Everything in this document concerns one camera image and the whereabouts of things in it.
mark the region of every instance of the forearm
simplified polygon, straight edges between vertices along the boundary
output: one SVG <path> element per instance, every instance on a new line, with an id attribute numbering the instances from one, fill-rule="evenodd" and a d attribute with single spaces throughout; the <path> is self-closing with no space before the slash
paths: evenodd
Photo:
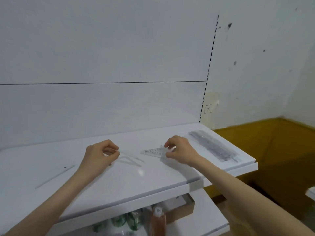
<path id="1" fill-rule="evenodd" d="M 86 179 L 83 179 L 79 174 L 75 173 L 56 193 L 38 206 L 5 235 L 45 235 L 87 183 Z"/>
<path id="2" fill-rule="evenodd" d="M 244 215 L 260 235 L 312 235 L 314 233 L 281 207 L 203 157 L 192 165 L 209 179 Z"/>

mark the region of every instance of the white shelf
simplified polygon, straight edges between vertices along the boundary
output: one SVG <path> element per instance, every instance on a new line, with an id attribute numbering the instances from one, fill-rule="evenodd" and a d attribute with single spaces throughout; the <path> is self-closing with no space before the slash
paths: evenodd
<path id="1" fill-rule="evenodd" d="M 200 123 L 5 149 L 0 152 L 0 188 L 5 192 L 0 194 L 0 234 L 22 220 L 72 176 L 86 146 L 105 139 L 120 146 L 122 154 L 72 202 L 49 235 L 70 232 L 210 185 L 191 167 L 140 154 L 142 150 L 160 147 L 170 136 L 186 136 L 194 130 L 206 131 L 237 152 L 241 160 L 220 162 L 191 141 L 197 152 L 216 166 L 234 176 L 258 169 L 254 158 Z M 38 187 L 64 167 L 73 165 Z"/>
<path id="2" fill-rule="evenodd" d="M 228 232 L 230 227 L 228 221 L 216 207 L 215 203 L 207 195 L 203 189 L 199 189 L 190 193 L 195 201 L 194 212 L 184 218 L 181 218 L 171 224 L 167 225 L 166 235 L 178 236 L 202 236 L 211 235 L 217 236 Z M 147 236 L 147 226 L 135 231 L 137 236 Z M 91 226 L 75 230 L 73 232 L 64 234 L 63 236 L 111 236 L 131 231 L 128 224 L 116 228 L 112 226 L 111 222 L 107 222 L 106 229 L 99 233 L 94 233 Z"/>
<path id="3" fill-rule="evenodd" d="M 315 186 L 309 188 L 305 194 L 315 201 Z"/>

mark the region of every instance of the drawn square with x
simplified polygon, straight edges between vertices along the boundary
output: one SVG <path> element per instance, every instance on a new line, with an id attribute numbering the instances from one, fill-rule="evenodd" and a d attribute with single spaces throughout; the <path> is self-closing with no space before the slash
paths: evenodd
<path id="1" fill-rule="evenodd" d="M 212 104 L 206 105 L 206 107 L 204 108 L 204 113 L 205 113 L 205 114 L 206 114 L 206 113 L 212 113 L 212 112 L 211 112 L 211 105 L 212 105 Z"/>

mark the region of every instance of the hand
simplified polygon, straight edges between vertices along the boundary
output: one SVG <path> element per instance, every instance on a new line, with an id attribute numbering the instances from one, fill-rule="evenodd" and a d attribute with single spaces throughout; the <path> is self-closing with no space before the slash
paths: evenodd
<path id="1" fill-rule="evenodd" d="M 111 140 L 88 146 L 77 174 L 91 182 L 118 158 L 120 155 L 118 149 L 119 147 L 112 143 Z"/>
<path id="2" fill-rule="evenodd" d="M 173 152 L 166 153 L 167 158 L 172 158 L 180 163 L 192 166 L 195 163 L 195 160 L 202 157 L 190 145 L 187 138 L 175 135 L 168 139 L 164 144 L 164 147 L 168 147 L 168 149 L 172 149 L 175 146 L 176 148 L 173 150 Z"/>

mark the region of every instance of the orange bottle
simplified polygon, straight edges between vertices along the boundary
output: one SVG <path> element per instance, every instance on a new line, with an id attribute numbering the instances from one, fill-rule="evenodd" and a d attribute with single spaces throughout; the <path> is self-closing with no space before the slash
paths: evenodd
<path id="1" fill-rule="evenodd" d="M 155 207 L 150 222 L 150 236 L 165 236 L 166 216 L 161 207 Z"/>

